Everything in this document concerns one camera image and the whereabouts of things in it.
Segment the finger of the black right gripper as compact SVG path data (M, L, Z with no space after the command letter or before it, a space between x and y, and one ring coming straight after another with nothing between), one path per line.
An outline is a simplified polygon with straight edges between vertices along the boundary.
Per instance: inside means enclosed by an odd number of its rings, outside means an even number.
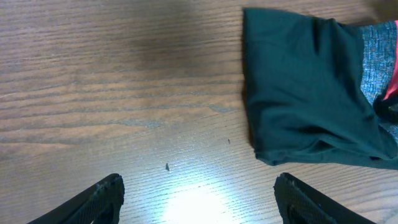
M397 110L394 109L396 106L397 96L385 100L383 95L378 95L373 103L375 113L387 122L397 122Z

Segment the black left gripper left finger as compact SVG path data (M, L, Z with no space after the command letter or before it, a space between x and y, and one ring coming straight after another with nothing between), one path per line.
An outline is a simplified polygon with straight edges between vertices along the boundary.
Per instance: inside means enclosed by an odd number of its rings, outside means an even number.
M29 224L118 224L123 203L123 178L110 174Z

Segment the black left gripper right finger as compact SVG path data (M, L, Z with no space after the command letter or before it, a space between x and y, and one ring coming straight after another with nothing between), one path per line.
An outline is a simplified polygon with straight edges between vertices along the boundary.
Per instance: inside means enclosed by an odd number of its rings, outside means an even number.
M286 172L274 195L283 224L375 224Z

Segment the black leggings with red waistband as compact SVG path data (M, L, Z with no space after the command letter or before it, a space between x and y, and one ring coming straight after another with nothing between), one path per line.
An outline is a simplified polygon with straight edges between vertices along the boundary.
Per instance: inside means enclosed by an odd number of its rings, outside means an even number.
M247 115L256 158L397 169L397 22L350 26L274 9L243 11Z

